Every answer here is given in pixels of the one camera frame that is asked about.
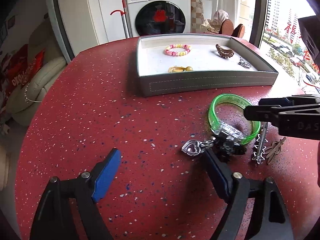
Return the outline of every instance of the screw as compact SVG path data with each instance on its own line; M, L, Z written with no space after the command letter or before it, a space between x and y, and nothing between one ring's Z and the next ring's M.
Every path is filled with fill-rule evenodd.
M273 179L273 177L266 177L266 182L274 183L275 180Z
M52 178L50 179L50 182L51 182L51 183L55 183L55 182L57 182L57 180L58 180L58 177L52 177Z
M83 173L81 174L81 177L84 178L84 179L89 178L89 176L90 176L90 172L87 172L87 171L85 171L85 172L83 172Z
M242 174L240 172L234 172L232 174L236 179L241 179L242 178Z

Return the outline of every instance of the blue gripper pad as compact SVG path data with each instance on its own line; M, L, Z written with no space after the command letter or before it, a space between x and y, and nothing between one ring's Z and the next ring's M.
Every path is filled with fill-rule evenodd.
M118 149L112 149L111 152L108 154L108 156L105 158L105 160L101 163L97 163L97 165L93 168L93 169L95 169L96 167L99 168L98 167L99 164L104 165L104 167L98 174L97 179L94 182L94 191L92 194L92 200L95 203L97 203L100 199L102 199L105 196L118 170L120 162L121 162L120 151Z

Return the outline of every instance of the red tabletop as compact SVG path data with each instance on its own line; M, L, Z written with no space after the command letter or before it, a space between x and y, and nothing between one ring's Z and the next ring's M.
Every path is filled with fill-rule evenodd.
M272 87L143 98L136 78L136 44L137 38L132 38L81 52L44 98L25 136L17 168L16 210L23 239L29 237L49 178L75 178L89 171L113 147L121 151L122 163L98 207L114 238L209 239L226 204L218 198L198 159L183 154L181 146L188 139L211 135L206 111L221 93L240 95L253 104L264 97L302 93L275 65L279 76ZM230 111L222 112L229 123L236 120ZM280 138L277 129L270 126L267 139ZM259 166L250 160L252 143L246 155L232 159L231 170L251 179L274 177L294 235L303 238L320 215L318 142L288 138L271 165ZM248 211L252 203L248 202ZM239 239L243 239L248 224L246 213Z

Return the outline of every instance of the tray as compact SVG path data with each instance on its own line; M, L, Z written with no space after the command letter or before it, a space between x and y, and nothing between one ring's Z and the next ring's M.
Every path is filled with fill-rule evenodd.
M192 49L185 56L168 56L164 49L170 44L188 44ZM234 56L221 58L216 44L232 49ZM239 65L240 57L252 67L247 69ZM194 71L168 73L172 66L191 66ZM212 88L270 86L278 76L268 62L236 39L192 33L140 37L137 71L145 97Z

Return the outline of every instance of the sofa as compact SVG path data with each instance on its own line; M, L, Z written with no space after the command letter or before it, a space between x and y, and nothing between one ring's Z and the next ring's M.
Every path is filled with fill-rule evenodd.
M29 85L18 85L10 94L6 111L23 126L29 126L44 96L67 66L67 62L55 38L49 18L45 19L31 34L28 43L28 63L44 49L43 66Z

